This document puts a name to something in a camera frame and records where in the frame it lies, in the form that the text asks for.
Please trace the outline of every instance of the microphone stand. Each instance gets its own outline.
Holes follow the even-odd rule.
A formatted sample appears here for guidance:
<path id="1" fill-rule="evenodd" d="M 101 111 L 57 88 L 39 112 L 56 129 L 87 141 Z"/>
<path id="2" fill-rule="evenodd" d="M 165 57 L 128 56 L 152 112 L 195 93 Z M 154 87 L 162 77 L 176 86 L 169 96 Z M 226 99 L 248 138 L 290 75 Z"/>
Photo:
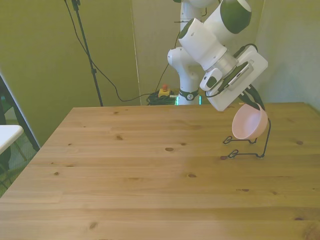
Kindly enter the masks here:
<path id="1" fill-rule="evenodd" d="M 83 28 L 83 25 L 82 25 L 82 22 L 81 22 L 81 18 L 80 18 L 80 15 L 79 15 L 80 0 L 71 0 L 71 2 L 72 2 L 72 5 L 73 5 L 73 9 L 75 11 L 76 17 L 78 18 L 78 22 L 79 22 L 79 26 L 80 26 L 81 33 L 82 33 L 84 46 L 85 46 L 85 49 L 86 49 L 86 54 L 87 54 L 87 56 L 89 58 L 89 63 L 90 63 L 90 67 L 91 67 L 91 73 L 92 73 L 92 76 L 93 76 L 96 92 L 97 92 L 98 97 L 99 97 L 100 106 L 103 107 L 104 104 L 102 102 L 101 93 L 100 93 L 100 89 L 99 89 L 99 85 L 98 85 L 98 81 L 97 81 L 97 76 L 96 76 L 97 70 L 94 68 L 93 61 L 91 59 L 91 55 L 90 55 L 90 52 L 89 52 L 89 47 L 88 47 L 85 31 L 84 31 L 84 28 Z"/>

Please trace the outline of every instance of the pink bowl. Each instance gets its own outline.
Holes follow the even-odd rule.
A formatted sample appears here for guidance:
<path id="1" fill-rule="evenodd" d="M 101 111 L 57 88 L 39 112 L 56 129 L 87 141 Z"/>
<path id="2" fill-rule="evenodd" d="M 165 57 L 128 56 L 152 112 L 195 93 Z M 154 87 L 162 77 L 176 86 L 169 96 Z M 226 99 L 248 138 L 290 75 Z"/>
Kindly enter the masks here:
<path id="1" fill-rule="evenodd" d="M 264 133 L 268 126 L 268 115 L 260 105 L 259 108 L 260 110 L 257 110 L 245 104 L 236 113 L 232 123 L 232 132 L 237 139 L 256 139 Z"/>

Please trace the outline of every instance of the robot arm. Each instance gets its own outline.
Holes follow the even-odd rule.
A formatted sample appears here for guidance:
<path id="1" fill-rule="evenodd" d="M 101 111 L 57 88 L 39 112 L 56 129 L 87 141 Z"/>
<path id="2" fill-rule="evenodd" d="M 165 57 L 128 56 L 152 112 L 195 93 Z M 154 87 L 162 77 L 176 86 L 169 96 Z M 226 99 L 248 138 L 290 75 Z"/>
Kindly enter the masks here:
<path id="1" fill-rule="evenodd" d="M 211 5 L 217 0 L 174 0 L 181 3 L 180 29 L 185 28 L 186 24 L 193 19 L 200 20 L 203 8 Z M 196 62 L 183 47 L 172 49 L 168 53 L 168 62 L 175 68 L 180 78 L 180 92 L 178 102 L 180 105 L 199 104 L 199 76 L 190 67 L 198 66 Z"/>
<path id="2" fill-rule="evenodd" d="M 268 67 L 253 46 L 238 58 L 223 46 L 250 20 L 246 0 L 223 0 L 205 23 L 194 18 L 179 35 L 185 51 L 206 71 L 200 87 L 218 111 L 224 111 Z"/>

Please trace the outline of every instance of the metal wire stand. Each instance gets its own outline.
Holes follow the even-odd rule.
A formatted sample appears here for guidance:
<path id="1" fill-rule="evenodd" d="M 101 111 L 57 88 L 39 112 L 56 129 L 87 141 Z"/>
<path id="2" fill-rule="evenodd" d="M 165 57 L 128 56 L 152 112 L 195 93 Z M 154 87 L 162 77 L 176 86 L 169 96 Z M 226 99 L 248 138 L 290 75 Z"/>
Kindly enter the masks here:
<path id="1" fill-rule="evenodd" d="M 268 131 L 268 136 L 266 138 L 265 141 L 265 146 L 264 146 L 264 152 L 262 155 L 259 155 L 258 153 L 239 153 L 239 150 L 236 149 L 234 151 L 232 151 L 227 157 L 229 159 L 234 159 L 236 156 L 243 156 L 243 155 L 255 155 L 257 158 L 262 159 L 265 157 L 266 155 L 266 151 L 267 151 L 267 147 L 268 147 L 268 142 L 269 142 L 269 137 L 270 137 L 270 132 L 271 132 L 271 120 L 268 119 L 269 121 L 269 131 Z M 248 141 L 250 144 L 256 144 L 258 141 L 258 138 L 255 139 L 255 141 L 251 141 L 251 140 L 234 140 L 232 136 L 228 136 L 224 141 L 223 144 L 224 145 L 228 145 L 231 142 L 245 142 Z"/>

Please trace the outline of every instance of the wooden table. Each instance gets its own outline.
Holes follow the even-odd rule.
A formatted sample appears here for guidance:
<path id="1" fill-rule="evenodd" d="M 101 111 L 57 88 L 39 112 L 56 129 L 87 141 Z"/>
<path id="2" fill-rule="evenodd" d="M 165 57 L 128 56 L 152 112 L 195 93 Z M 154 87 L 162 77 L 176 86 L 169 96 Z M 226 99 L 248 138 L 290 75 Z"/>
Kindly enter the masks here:
<path id="1" fill-rule="evenodd" d="M 1 240 L 319 240 L 320 117 L 269 104 L 264 159 L 239 105 L 75 108 L 0 199 Z"/>

